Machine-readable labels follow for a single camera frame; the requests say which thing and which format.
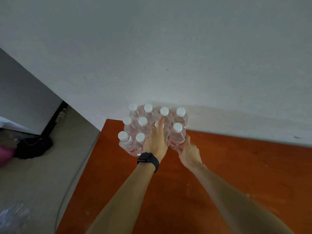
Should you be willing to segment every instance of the watch face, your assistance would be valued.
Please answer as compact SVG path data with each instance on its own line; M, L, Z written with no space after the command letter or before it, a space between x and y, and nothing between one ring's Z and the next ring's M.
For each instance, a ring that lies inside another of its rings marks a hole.
M138 158L139 162L146 162L149 159L151 153L142 153L141 156Z

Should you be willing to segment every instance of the person's left arm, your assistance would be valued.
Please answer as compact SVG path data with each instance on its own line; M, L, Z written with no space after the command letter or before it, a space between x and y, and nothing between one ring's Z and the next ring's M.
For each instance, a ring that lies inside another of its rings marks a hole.
M162 130L163 121L163 118L159 120L157 132L151 129L151 136L143 145L144 152L152 153L159 163L167 151L167 142L164 140ZM131 233L154 171L155 166L152 163L139 163L86 234Z

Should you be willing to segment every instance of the person's right arm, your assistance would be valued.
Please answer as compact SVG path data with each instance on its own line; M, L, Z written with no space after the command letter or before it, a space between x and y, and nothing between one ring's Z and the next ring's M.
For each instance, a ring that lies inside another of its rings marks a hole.
M204 186L222 217L236 233L293 233L274 214L211 172L201 162L199 150L186 135L179 158Z

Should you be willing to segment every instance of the forearm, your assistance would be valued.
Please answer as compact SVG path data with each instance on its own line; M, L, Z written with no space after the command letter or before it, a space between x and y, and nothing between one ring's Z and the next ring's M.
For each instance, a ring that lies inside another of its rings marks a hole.
M153 164L139 163L97 216L87 234L131 233L154 171Z
M236 233L293 233L275 215L211 172L205 165L196 166L191 171Z

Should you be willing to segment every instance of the black baseboard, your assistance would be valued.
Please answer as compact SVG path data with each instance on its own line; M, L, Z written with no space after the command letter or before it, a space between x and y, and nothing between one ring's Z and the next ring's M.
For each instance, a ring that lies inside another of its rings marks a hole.
M46 137L46 136L49 136L51 134L52 130L54 129L54 127L56 125L55 120L57 119L57 116L63 110L63 108L67 108L67 106L68 106L68 104L65 101L63 101L60 104L60 106L58 107L58 109L56 110L54 115L52 116L51 120L49 121L48 125L42 131L40 137Z

